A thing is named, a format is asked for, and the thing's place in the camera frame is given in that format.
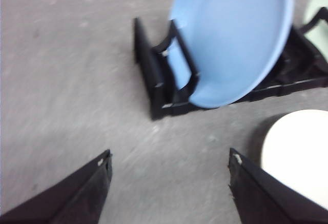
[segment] gray floor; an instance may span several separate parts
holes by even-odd
[[[141,16],[158,43],[171,1],[1,1],[2,213],[110,148],[114,175],[100,223],[240,223],[229,147],[255,159],[259,126],[299,109],[328,110],[328,92],[152,122],[131,20]],[[296,24],[307,1],[296,0]]]

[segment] black dish rack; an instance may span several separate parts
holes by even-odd
[[[326,7],[321,8],[302,28],[297,29],[292,26],[286,46],[274,68],[256,88],[236,103],[327,87],[328,63],[320,51],[304,36],[321,19],[328,22]],[[167,60],[167,48],[175,38],[192,73],[188,84],[181,90],[176,88],[175,77]],[[134,50],[150,99],[152,119],[203,109],[189,102],[189,97],[193,94],[199,80],[199,71],[174,21],[170,21],[168,35],[162,43],[152,47],[141,19],[135,18]]]

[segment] plate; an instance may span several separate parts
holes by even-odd
[[[310,0],[304,14],[304,24],[307,24],[315,16],[321,7],[327,7],[328,0]],[[328,25],[321,20],[319,23],[305,34],[305,37],[315,45],[321,54],[328,61]]]
[[[288,37],[293,0],[175,0],[170,19],[200,71],[189,101],[217,108],[253,90],[277,61]],[[176,85],[191,72],[174,40],[168,61]]]
[[[301,110],[269,130],[261,167],[284,185],[328,210],[328,111]]]

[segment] light blue plate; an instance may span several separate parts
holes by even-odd
[[[189,101],[217,108],[253,90],[277,61],[292,16],[293,0],[175,0],[170,19],[200,71]],[[181,89],[191,72],[176,40],[168,60]]]

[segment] green plate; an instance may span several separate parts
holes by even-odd
[[[310,0],[304,15],[307,24],[321,7],[328,7],[328,0]],[[328,23],[321,20],[305,37],[315,45],[328,62]]]

